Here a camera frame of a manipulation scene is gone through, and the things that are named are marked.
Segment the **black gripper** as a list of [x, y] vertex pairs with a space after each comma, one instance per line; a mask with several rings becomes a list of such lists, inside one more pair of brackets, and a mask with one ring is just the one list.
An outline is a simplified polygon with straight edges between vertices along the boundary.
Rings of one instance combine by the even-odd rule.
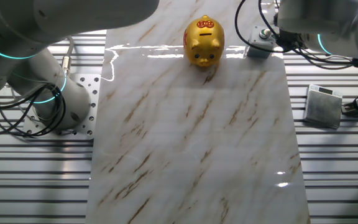
[[296, 32], [288, 32], [279, 28], [277, 21], [275, 21], [273, 24], [275, 28], [278, 29], [277, 35], [275, 36], [276, 43], [284, 50], [298, 50], [302, 47], [301, 34]]

